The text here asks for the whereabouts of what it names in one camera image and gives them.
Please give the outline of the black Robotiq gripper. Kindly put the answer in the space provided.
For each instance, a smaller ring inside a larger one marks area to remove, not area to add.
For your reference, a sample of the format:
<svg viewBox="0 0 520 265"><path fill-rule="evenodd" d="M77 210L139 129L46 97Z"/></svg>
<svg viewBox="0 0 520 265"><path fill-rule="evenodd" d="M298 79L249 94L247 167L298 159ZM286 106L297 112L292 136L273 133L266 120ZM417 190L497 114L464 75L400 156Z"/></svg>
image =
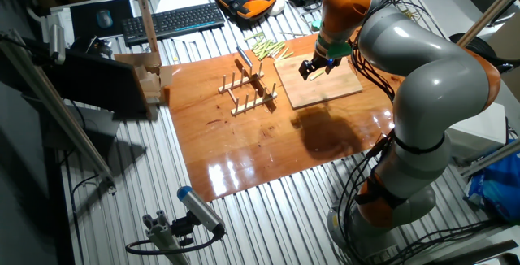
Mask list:
<svg viewBox="0 0 520 265"><path fill-rule="evenodd" d="M315 51L312 60L303 60L298 71L301 77L307 80L309 75L316 72L319 68L325 67L325 72L329 74L334 67L339 65L339 59L327 59Z"/></svg>

